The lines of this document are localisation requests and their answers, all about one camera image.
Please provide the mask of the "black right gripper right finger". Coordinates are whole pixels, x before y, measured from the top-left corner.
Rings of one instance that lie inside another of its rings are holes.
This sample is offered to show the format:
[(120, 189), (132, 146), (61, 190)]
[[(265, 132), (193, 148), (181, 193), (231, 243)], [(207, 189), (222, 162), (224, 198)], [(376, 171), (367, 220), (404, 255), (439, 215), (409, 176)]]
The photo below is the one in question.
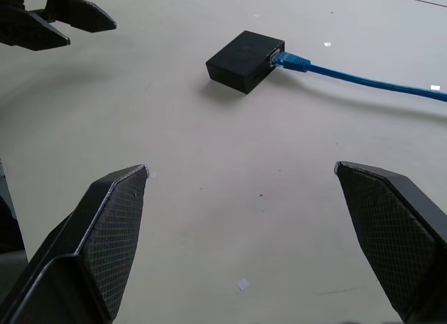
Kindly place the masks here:
[(446, 213), (408, 177), (338, 161), (358, 243), (404, 323), (446, 322)]

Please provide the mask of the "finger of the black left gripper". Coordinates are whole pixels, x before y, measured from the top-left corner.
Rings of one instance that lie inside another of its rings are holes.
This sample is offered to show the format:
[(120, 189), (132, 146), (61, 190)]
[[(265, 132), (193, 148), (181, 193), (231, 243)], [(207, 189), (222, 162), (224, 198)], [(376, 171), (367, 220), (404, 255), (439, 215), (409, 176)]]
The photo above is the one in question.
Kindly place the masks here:
[(41, 51), (65, 47), (71, 41), (36, 13), (20, 8), (2, 8), (1, 43)]
[(90, 33), (117, 28), (116, 22), (103, 9), (85, 0), (47, 0), (43, 19), (47, 22), (63, 22)]

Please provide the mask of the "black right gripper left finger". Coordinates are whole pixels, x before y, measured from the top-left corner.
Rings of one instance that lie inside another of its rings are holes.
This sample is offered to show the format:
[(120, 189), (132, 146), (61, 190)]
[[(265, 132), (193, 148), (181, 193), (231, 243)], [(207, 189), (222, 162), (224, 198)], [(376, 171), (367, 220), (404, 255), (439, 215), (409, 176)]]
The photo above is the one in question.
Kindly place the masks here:
[(112, 323), (138, 245), (145, 164), (93, 182), (1, 303), (2, 323)]

